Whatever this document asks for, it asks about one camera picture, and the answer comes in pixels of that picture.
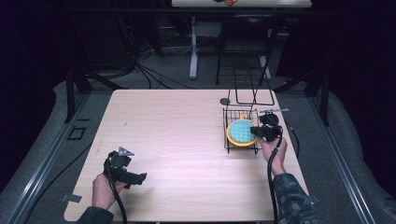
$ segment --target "table top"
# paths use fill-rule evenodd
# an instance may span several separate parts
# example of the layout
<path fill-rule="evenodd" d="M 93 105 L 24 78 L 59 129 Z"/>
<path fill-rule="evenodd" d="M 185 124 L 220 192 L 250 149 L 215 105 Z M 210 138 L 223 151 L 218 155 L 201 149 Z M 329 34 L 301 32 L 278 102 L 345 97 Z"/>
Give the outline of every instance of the table top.
<path fill-rule="evenodd" d="M 250 93 L 238 91 L 238 98 L 251 99 Z M 141 186 L 120 194 L 128 220 L 272 220 L 267 162 L 261 151 L 227 153 L 225 148 L 225 106 L 220 99 L 227 95 L 228 90 L 114 91 L 73 192 L 82 199 L 67 205 L 64 218 L 75 221 L 91 205 L 92 181 L 103 172 L 108 153 L 122 146 L 134 153 L 128 172 L 148 173 Z M 259 91 L 259 98 L 270 102 L 269 91 Z M 279 105 L 275 98 L 275 105 L 253 108 Z M 279 125 L 286 127 L 282 114 L 277 115 Z M 291 142 L 286 128 L 283 136 Z M 306 190 L 291 144 L 285 167 Z M 117 203 L 109 211 L 114 220 L 122 220 Z"/>
<path fill-rule="evenodd" d="M 172 0 L 173 7 L 229 7 L 214 0 Z M 238 0 L 231 7 L 311 7 L 310 0 Z"/>

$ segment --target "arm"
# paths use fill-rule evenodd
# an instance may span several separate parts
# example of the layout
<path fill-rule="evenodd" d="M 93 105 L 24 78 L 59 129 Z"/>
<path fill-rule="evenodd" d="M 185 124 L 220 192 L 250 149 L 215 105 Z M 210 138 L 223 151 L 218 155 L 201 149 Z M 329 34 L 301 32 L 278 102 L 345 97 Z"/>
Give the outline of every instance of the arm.
<path fill-rule="evenodd" d="M 120 193 L 125 185 L 121 182 L 116 183 L 117 192 Z M 114 215 L 107 210 L 115 201 L 107 177 L 103 174 L 98 175 L 92 182 L 92 206 L 85 210 L 77 224 L 111 223 Z"/>
<path fill-rule="evenodd" d="M 258 139 L 266 161 L 271 157 L 277 141 L 278 139 L 269 143 L 265 142 L 262 138 Z M 321 223 L 311 200 L 301 188 L 294 175 L 288 174 L 283 166 L 287 146 L 286 140 L 282 138 L 281 145 L 272 163 L 274 191 L 279 210 L 279 223 Z"/>

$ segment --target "human hand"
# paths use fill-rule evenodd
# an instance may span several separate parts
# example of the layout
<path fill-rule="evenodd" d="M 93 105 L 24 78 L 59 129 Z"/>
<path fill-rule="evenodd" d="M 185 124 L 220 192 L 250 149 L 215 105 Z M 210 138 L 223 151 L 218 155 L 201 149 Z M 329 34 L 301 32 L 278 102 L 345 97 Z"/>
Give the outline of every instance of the human hand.
<path fill-rule="evenodd" d="M 122 182 L 115 183 L 117 192 L 120 193 L 126 185 Z M 115 201 L 116 198 L 111 190 L 108 178 L 104 174 L 99 174 L 92 181 L 92 206 L 108 210 Z"/>
<path fill-rule="evenodd" d="M 264 156 L 265 160 L 268 162 L 270 159 L 273 150 L 276 147 L 279 138 L 276 138 L 272 142 L 266 142 L 264 139 L 258 137 L 257 141 L 262 146 L 262 155 Z M 286 173 L 285 167 L 283 166 L 283 162 L 285 160 L 286 150 L 288 147 L 288 143 L 286 139 L 282 137 L 282 142 L 280 143 L 279 150 L 277 151 L 274 160 L 272 162 L 272 173 L 273 175 L 280 175 Z"/>

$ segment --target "teal sponge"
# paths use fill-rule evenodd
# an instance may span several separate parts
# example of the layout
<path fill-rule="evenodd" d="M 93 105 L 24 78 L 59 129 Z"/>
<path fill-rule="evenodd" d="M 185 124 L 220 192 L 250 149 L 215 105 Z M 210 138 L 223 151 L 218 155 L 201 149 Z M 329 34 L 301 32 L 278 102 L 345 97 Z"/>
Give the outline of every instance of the teal sponge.
<path fill-rule="evenodd" d="M 253 123 L 248 119 L 238 119 L 230 126 L 230 137 L 238 143 L 248 143 L 254 140 L 255 135 L 250 132 Z"/>

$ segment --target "sleeve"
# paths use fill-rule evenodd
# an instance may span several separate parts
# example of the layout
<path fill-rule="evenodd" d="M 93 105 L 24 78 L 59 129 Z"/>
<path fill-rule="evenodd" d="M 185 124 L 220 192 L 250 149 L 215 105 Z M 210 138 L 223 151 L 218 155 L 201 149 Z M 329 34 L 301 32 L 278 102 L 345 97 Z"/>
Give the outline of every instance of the sleeve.
<path fill-rule="evenodd" d="M 291 174 L 277 175 L 274 178 L 274 190 L 278 203 L 279 224 L 284 223 L 323 223 L 297 179 Z"/>
<path fill-rule="evenodd" d="M 77 224 L 109 224 L 113 221 L 114 215 L 99 207 L 88 207 L 78 219 Z"/>

